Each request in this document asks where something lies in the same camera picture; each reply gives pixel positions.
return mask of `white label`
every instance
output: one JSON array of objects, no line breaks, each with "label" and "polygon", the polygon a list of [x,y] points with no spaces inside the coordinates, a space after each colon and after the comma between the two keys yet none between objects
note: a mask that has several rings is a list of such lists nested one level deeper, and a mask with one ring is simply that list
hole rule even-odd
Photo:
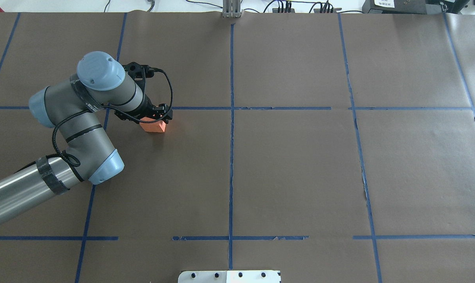
[{"label": "white label", "polygon": [[394,0],[374,0],[374,3],[377,6],[394,8]]}]

